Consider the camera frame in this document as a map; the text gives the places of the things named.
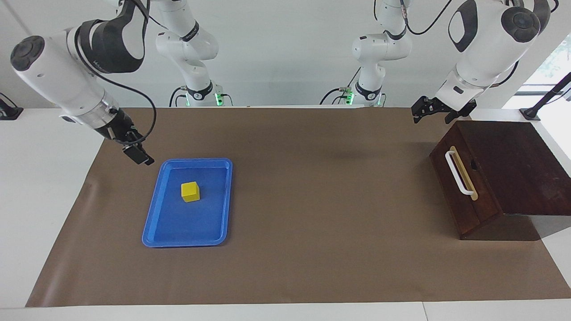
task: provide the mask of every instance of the brown mat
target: brown mat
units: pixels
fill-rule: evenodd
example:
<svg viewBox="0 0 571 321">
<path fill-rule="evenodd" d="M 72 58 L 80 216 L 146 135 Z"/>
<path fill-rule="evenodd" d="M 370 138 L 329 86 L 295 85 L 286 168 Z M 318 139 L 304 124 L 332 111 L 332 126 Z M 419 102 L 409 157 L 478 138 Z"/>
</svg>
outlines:
<svg viewBox="0 0 571 321">
<path fill-rule="evenodd" d="M 129 109 L 146 128 L 150 110 Z M 448 126 L 408 109 L 160 110 L 136 166 L 105 142 L 29 307 L 570 298 L 538 242 L 457 239 L 428 155 Z M 228 157 L 228 238 L 141 242 L 160 164 Z"/>
</svg>

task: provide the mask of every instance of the dark brown wooden cabinet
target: dark brown wooden cabinet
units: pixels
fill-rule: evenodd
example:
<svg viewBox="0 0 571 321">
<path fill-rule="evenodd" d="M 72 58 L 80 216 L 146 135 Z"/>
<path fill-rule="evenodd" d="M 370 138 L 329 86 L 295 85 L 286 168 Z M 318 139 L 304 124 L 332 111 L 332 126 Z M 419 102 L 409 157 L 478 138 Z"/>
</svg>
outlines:
<svg viewBox="0 0 571 321">
<path fill-rule="evenodd" d="M 571 227 L 571 178 L 530 123 L 458 121 L 431 160 L 461 239 L 539 240 Z"/>
</svg>

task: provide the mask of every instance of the yellow cube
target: yellow cube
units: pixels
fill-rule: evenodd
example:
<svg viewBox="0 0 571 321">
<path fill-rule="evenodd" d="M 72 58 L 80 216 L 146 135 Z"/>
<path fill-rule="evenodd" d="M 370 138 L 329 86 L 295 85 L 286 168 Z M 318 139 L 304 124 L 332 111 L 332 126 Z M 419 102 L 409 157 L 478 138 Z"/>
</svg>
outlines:
<svg viewBox="0 0 571 321">
<path fill-rule="evenodd" d="M 200 200 L 200 188 L 196 182 L 190 182 L 180 185 L 180 195 L 185 202 L 196 202 Z"/>
</svg>

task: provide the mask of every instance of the blue tray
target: blue tray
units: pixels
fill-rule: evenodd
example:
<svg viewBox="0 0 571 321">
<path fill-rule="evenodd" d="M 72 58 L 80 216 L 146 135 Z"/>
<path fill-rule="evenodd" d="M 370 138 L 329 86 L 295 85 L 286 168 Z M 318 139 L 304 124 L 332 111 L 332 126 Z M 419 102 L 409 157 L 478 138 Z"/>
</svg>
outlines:
<svg viewBox="0 0 571 321">
<path fill-rule="evenodd" d="M 197 182 L 200 200 L 185 203 L 180 185 Z M 232 162 L 170 159 L 160 168 L 143 231 L 147 247 L 216 246 L 228 230 Z"/>
</svg>

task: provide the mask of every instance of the white handle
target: white handle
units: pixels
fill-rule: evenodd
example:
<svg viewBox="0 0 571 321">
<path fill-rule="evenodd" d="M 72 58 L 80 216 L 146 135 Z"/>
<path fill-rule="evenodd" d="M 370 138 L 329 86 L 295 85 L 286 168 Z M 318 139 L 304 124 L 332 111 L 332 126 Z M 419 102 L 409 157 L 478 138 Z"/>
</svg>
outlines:
<svg viewBox="0 0 571 321">
<path fill-rule="evenodd" d="M 458 188 L 460 189 L 462 194 L 472 196 L 472 195 L 474 195 L 474 191 L 469 191 L 466 189 L 466 187 L 464 187 L 464 183 L 462 182 L 462 179 L 460 178 L 460 174 L 458 174 L 456 166 L 454 165 L 454 160 L 452 159 L 452 155 L 455 153 L 456 152 L 453 150 L 448 151 L 444 155 L 444 157 L 446 157 L 446 161 L 448 162 L 448 166 L 450 166 L 450 171 L 452 172 L 452 176 L 454 176 L 454 179 L 456 180 L 456 184 L 458 185 Z"/>
</svg>

